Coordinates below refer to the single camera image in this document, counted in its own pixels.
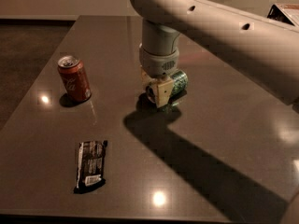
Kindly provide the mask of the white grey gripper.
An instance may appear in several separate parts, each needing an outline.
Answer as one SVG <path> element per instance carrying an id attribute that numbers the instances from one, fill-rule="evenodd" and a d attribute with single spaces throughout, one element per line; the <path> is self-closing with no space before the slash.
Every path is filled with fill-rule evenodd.
<path id="1" fill-rule="evenodd" d="M 141 63 L 142 88 L 147 91 L 151 88 L 153 78 L 164 77 L 175 72 L 178 68 L 179 51 L 176 49 L 170 55 L 154 55 L 148 53 L 142 45 L 139 46 L 139 61 Z M 155 85 L 155 103 L 158 108 L 168 104 L 174 88 L 171 77 L 158 79 Z"/>

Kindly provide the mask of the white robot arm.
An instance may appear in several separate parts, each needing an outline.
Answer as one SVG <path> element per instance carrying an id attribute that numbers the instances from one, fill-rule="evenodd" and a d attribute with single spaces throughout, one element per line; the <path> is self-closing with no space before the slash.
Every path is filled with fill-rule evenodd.
<path id="1" fill-rule="evenodd" d="M 299 100 L 299 30 L 207 0 L 130 0 L 143 18 L 139 59 L 148 77 L 177 68 L 178 36 L 189 39 L 286 105 Z"/>

